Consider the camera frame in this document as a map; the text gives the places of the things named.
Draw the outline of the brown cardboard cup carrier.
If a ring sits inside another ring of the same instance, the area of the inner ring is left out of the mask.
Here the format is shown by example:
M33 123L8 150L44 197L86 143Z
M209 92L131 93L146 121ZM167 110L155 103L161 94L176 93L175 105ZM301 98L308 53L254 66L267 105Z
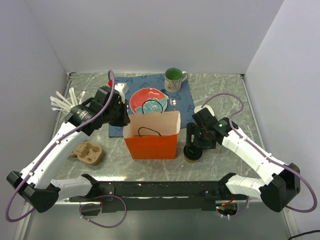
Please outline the brown cardboard cup carrier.
M104 153L103 148L98 143L93 141L83 141L78 145L70 157L77 158L81 162L87 165L97 165Z

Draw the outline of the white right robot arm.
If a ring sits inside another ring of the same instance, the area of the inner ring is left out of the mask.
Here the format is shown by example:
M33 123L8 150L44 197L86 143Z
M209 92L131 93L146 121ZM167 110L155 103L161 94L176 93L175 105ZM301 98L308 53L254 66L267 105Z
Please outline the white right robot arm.
M289 170L282 168L283 162L264 151L229 118L218 120L208 105L197 106L192 115L194 122L186 125L184 158L195 162L202 157L203 150L215 149L219 144L240 157L255 172L258 178L242 177L228 173L218 182L218 193L223 199L234 195L257 198L272 211L280 212L299 192L300 180L292 173L299 168L291 163Z

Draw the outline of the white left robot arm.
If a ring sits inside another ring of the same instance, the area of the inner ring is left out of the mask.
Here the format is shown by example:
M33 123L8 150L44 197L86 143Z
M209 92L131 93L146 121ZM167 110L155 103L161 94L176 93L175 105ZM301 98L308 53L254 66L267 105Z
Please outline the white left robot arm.
M125 83L117 83L115 90L108 86L98 88L94 97L70 110L35 160L23 170L9 173L7 181L39 213L46 212L59 200L82 196L94 201L98 197L99 182L89 174L64 180L53 177L72 151L102 125L124 127L130 123L127 90Z

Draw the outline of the brown paper coffee cup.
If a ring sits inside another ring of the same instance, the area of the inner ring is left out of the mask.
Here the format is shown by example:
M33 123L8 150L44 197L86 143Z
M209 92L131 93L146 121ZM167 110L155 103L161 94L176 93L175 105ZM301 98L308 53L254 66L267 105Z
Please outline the brown paper coffee cup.
M199 158L196 158L196 159L191 159L191 158L187 158L186 156L184 157L185 161L188 162L188 163L196 163Z

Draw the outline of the orange paper bag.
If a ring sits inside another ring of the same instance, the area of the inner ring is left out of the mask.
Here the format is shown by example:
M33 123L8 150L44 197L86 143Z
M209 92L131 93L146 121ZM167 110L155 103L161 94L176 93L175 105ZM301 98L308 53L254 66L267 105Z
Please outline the orange paper bag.
M123 138L134 160L174 160L181 129L179 111L129 115Z

